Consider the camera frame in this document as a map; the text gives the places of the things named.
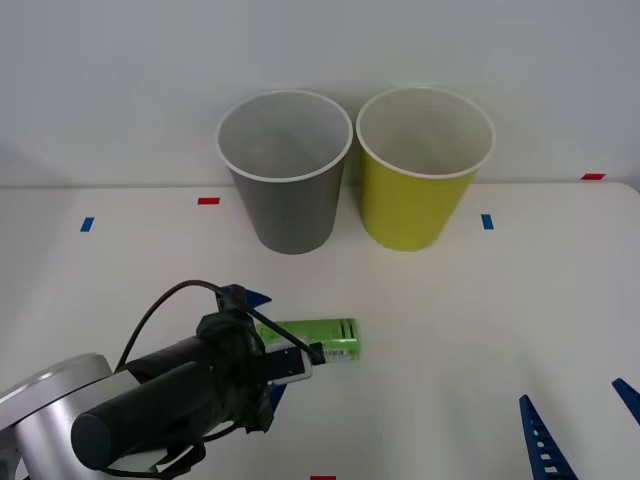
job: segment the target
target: white cup rim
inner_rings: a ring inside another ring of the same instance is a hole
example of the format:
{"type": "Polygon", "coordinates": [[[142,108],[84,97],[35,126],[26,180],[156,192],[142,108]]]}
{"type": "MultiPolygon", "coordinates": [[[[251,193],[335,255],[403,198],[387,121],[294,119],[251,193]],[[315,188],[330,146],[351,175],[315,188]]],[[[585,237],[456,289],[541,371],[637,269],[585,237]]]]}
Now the white cup rim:
{"type": "Polygon", "coordinates": [[[332,100],[329,97],[326,97],[324,95],[320,95],[319,93],[310,92],[309,90],[301,90],[301,89],[295,89],[295,88],[293,88],[293,89],[277,89],[277,90],[270,90],[270,91],[267,91],[267,92],[259,93],[257,95],[253,95],[253,96],[251,96],[249,98],[240,100],[239,102],[234,104],[222,116],[222,119],[220,120],[220,123],[218,124],[218,128],[216,129],[215,139],[216,139],[216,151],[217,151],[218,155],[220,157],[222,157],[222,160],[224,160],[224,163],[227,165],[227,167],[229,167],[231,170],[233,170],[237,174],[242,175],[243,177],[246,177],[246,178],[250,178],[251,180],[256,180],[258,182],[265,182],[265,183],[293,183],[293,182],[300,182],[302,180],[307,180],[309,178],[317,177],[318,175],[323,174],[327,170],[330,170],[331,168],[336,166],[338,163],[340,163],[340,161],[345,157],[345,155],[349,151],[349,148],[351,148],[351,144],[353,143],[353,124],[351,122],[351,117],[349,117],[349,114],[345,111],[345,109],[342,108],[342,106],[340,106],[340,104],[338,102],[336,102],[335,100],[332,100]],[[260,175],[254,175],[252,173],[249,173],[249,172],[246,172],[246,171],[242,170],[241,168],[239,168],[236,165],[234,165],[233,163],[231,163],[227,159],[227,157],[224,155],[224,153],[222,153],[222,149],[220,148],[220,130],[222,128],[222,125],[224,125],[225,121],[227,120],[227,118],[233,112],[235,112],[238,108],[242,107],[243,105],[246,105],[249,102],[252,102],[252,101],[256,100],[257,98],[266,97],[266,96],[274,95],[274,94],[280,94],[280,93],[297,93],[297,94],[309,95],[309,96],[312,96],[312,97],[320,98],[321,100],[324,100],[325,102],[327,102],[327,103],[331,104],[333,107],[335,107],[338,110],[338,112],[341,114],[341,116],[345,119],[345,121],[347,123],[347,126],[349,128],[349,134],[347,136],[347,141],[345,142],[345,146],[342,149],[342,151],[336,156],[336,158],[334,158],[331,162],[326,164],[324,167],[319,168],[318,170],[314,170],[313,172],[306,173],[304,175],[298,175],[296,177],[281,177],[281,178],[262,177],[260,175]]]}
{"type": "Polygon", "coordinates": [[[493,122],[491,121],[491,118],[489,117],[489,115],[487,115],[487,113],[482,108],[480,108],[479,105],[477,105],[475,102],[469,100],[467,97],[465,97],[463,95],[460,95],[459,93],[452,92],[451,90],[448,90],[446,88],[441,88],[441,87],[436,87],[436,86],[429,86],[429,85],[419,86],[419,87],[398,87],[398,88],[393,88],[393,89],[390,89],[390,90],[385,90],[384,92],[381,92],[378,95],[374,96],[373,98],[369,99],[369,101],[367,101],[367,103],[364,104],[364,106],[360,109],[360,112],[358,113],[358,118],[356,119],[356,134],[358,136],[358,140],[360,141],[360,145],[362,145],[362,148],[364,148],[364,150],[369,154],[369,156],[371,156],[371,158],[373,158],[376,162],[380,163],[381,165],[384,165],[387,168],[390,168],[391,170],[394,170],[394,171],[396,171],[398,173],[401,173],[402,175],[408,175],[410,177],[424,178],[424,179],[431,179],[431,180],[445,180],[445,179],[448,179],[448,178],[463,177],[465,175],[468,175],[469,173],[475,172],[483,164],[485,164],[487,162],[487,160],[489,160],[489,158],[493,154],[493,151],[494,151],[495,146],[496,146],[496,129],[495,129],[495,126],[493,125],[493,122]],[[491,147],[487,151],[487,153],[484,156],[484,158],[482,158],[482,160],[480,160],[479,162],[477,162],[476,164],[474,164],[470,168],[467,168],[467,169],[462,170],[460,172],[448,173],[448,174],[444,174],[444,175],[429,175],[429,174],[426,174],[426,173],[412,172],[410,170],[405,170],[403,168],[396,167],[395,165],[392,165],[391,163],[386,162],[385,160],[380,158],[367,145],[367,143],[362,138],[362,132],[361,132],[361,129],[360,129],[361,119],[362,119],[363,115],[366,113],[367,109],[373,103],[377,102],[380,98],[385,97],[385,96],[390,95],[390,94],[393,94],[393,93],[397,93],[397,92],[413,91],[413,90],[431,90],[431,91],[435,91],[435,92],[439,92],[439,93],[445,93],[447,95],[450,95],[452,97],[457,98],[458,100],[461,100],[461,101],[465,102],[466,104],[468,104],[469,106],[471,106],[475,110],[477,110],[480,113],[480,115],[484,118],[484,120],[487,122],[487,124],[489,125],[489,129],[491,130],[491,147]]]}

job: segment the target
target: black cable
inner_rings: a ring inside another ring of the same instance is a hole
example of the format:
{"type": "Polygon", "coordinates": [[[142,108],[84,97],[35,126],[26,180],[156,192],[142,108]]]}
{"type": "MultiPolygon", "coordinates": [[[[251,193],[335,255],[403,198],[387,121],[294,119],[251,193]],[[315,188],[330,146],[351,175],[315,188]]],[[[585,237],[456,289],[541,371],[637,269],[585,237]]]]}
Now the black cable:
{"type": "Polygon", "coordinates": [[[155,301],[153,305],[151,305],[149,310],[147,310],[147,312],[144,314],[144,316],[136,326],[135,330],[133,331],[133,334],[131,334],[131,338],[129,338],[129,341],[127,342],[127,345],[125,346],[124,351],[120,356],[120,360],[116,365],[116,371],[120,370],[120,368],[122,368],[122,366],[125,363],[127,363],[127,358],[131,353],[131,349],[133,348],[133,345],[136,343],[136,340],[138,339],[138,336],[140,335],[140,332],[142,331],[143,327],[145,326],[147,321],[149,321],[149,318],[151,318],[151,315],[153,315],[155,311],[170,297],[172,297],[175,293],[179,292],[183,288],[191,287],[191,286],[206,288],[219,295],[222,295],[224,298],[233,302],[233,304],[238,308],[238,310],[246,313],[247,315],[252,316],[256,320],[258,320],[260,323],[264,324],[266,327],[276,332],[281,337],[289,340],[293,345],[298,347],[300,350],[305,351],[311,358],[319,360],[316,352],[314,352],[311,348],[309,348],[307,344],[305,344],[300,339],[298,339],[297,337],[295,337],[294,335],[286,331],[277,323],[269,320],[260,312],[257,312],[254,308],[247,305],[242,299],[236,298],[233,295],[228,294],[222,288],[218,287],[213,283],[205,282],[204,280],[185,280],[184,282],[180,282],[177,285],[170,288],[169,290],[167,290],[160,298],[158,298],[158,300],[155,301]]]}
{"type": "Polygon", "coordinates": [[[204,437],[202,437],[202,441],[204,443],[213,442],[214,440],[218,440],[222,437],[226,437],[227,435],[235,432],[239,428],[240,428],[240,425],[238,425],[237,423],[234,423],[233,425],[225,428],[224,430],[220,430],[219,432],[212,433],[211,435],[205,435],[204,437]]]}

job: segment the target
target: green object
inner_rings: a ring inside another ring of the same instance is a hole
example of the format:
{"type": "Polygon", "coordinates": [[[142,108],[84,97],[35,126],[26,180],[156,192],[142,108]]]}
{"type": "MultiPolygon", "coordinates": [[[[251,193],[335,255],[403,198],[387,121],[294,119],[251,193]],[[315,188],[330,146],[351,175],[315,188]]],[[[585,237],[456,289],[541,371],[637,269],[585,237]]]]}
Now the green object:
{"type": "MultiPolygon", "coordinates": [[[[322,342],[327,362],[351,361],[360,358],[360,328],[355,318],[277,323],[307,343],[322,342]]],[[[262,324],[259,324],[256,329],[266,345],[284,340],[262,324]]]]}

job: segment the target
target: white wall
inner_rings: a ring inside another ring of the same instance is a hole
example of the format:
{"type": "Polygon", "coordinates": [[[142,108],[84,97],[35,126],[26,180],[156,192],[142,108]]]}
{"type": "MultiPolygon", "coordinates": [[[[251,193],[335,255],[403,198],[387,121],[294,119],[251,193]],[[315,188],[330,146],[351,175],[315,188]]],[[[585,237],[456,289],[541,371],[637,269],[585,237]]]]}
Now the white wall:
{"type": "Polygon", "coordinates": [[[3,0],[0,185],[227,184],[239,98],[411,82],[492,115],[481,180],[633,183],[639,48],[637,0],[3,0]]]}

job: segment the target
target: white tabletop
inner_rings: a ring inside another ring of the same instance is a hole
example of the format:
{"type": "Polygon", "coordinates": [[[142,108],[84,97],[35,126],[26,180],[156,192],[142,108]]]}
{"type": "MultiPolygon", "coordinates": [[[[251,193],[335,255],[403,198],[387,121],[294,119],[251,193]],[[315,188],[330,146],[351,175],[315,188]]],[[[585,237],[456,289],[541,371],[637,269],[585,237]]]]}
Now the white tabletop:
{"type": "MultiPolygon", "coordinates": [[[[581,480],[637,476],[640,426],[611,387],[640,389],[635,191],[473,185],[417,253],[377,245],[355,205],[344,190],[328,242],[285,256],[233,188],[0,190],[0,390],[82,352],[115,364],[181,280],[240,283],[273,297],[261,310],[276,320],[356,317],[362,359],[290,386],[267,435],[211,444],[188,478],[531,478],[525,393],[581,480]]],[[[180,293],[133,357],[192,335],[214,305],[180,293]]]]}

